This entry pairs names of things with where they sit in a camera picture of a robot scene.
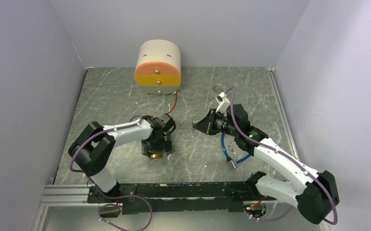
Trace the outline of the brass padlock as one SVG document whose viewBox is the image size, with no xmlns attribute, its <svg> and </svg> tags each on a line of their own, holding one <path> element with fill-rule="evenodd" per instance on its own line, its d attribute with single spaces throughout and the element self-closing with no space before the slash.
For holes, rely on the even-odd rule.
<svg viewBox="0 0 371 231">
<path fill-rule="evenodd" d="M 149 158 L 150 159 L 160 159 L 162 157 L 163 157 L 163 153 L 152 153 Z"/>
</svg>

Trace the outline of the red cable lock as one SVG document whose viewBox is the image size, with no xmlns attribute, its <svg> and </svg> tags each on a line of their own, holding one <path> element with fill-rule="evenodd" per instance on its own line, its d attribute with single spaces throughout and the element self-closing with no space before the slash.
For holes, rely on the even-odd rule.
<svg viewBox="0 0 371 231">
<path fill-rule="evenodd" d="M 175 107 L 176 107 L 176 105 L 177 105 L 177 101 L 178 101 L 178 93 L 175 92 L 175 93 L 174 93 L 174 96 L 175 96 L 174 104 L 173 104 L 173 106 L 171 107 L 171 109 L 169 110 L 169 112 L 168 112 L 167 114 L 170 114 L 170 113 L 175 109 Z"/>
</svg>

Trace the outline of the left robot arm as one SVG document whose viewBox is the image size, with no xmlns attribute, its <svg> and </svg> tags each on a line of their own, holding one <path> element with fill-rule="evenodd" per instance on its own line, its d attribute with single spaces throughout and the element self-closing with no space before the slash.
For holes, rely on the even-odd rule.
<svg viewBox="0 0 371 231">
<path fill-rule="evenodd" d="M 135 116 L 128 123 L 111 126 L 91 122 L 69 147 L 69 169 L 84 173 L 99 188 L 105 201 L 114 202 L 120 183 L 106 167 L 113 149 L 140 141 L 142 155 L 161 158 L 172 151 L 171 134 L 175 129 L 175 121 L 168 113 L 159 117 Z"/>
</svg>

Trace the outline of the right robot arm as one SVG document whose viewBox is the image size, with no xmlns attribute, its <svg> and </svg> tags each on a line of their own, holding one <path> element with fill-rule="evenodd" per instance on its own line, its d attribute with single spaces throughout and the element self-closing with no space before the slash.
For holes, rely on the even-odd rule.
<svg viewBox="0 0 371 231">
<path fill-rule="evenodd" d="M 266 162 L 286 178 L 282 181 L 263 172 L 253 174 L 246 181 L 249 198 L 273 197 L 297 208 L 307 221 L 317 225 L 333 213 L 331 224 L 337 223 L 336 206 L 340 199 L 334 175 L 327 170 L 317 171 L 285 153 L 265 132 L 251 125 L 241 104 L 229 106 L 224 113 L 212 108 L 192 127 L 206 135 L 222 133 L 234 137 L 241 150 Z"/>
</svg>

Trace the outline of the blue lock keys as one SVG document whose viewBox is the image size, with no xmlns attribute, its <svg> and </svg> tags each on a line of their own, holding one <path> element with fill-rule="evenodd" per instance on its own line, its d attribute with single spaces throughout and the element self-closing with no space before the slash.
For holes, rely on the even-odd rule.
<svg viewBox="0 0 371 231">
<path fill-rule="evenodd" d="M 235 152 L 234 148 L 232 145 L 228 145 L 228 150 L 230 151 L 230 153 L 236 155 L 237 153 Z"/>
</svg>

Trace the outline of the beige drawer cabinet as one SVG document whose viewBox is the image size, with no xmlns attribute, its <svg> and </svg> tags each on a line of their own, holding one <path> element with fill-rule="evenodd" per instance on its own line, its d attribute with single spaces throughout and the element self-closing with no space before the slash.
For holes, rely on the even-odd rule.
<svg viewBox="0 0 371 231">
<path fill-rule="evenodd" d="M 168 40 L 146 41 L 140 47 L 134 76 L 144 93 L 174 94 L 182 82 L 180 49 Z"/>
</svg>

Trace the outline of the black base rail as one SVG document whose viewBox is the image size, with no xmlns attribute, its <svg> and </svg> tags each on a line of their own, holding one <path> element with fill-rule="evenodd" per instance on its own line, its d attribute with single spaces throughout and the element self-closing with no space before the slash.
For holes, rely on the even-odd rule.
<svg viewBox="0 0 371 231">
<path fill-rule="evenodd" d="M 243 212 L 262 199 L 244 181 L 193 183 L 121 184 L 116 194 L 103 197 L 94 186 L 89 188 L 90 204 L 119 204 L 124 215 L 152 212 L 214 211 Z"/>
</svg>

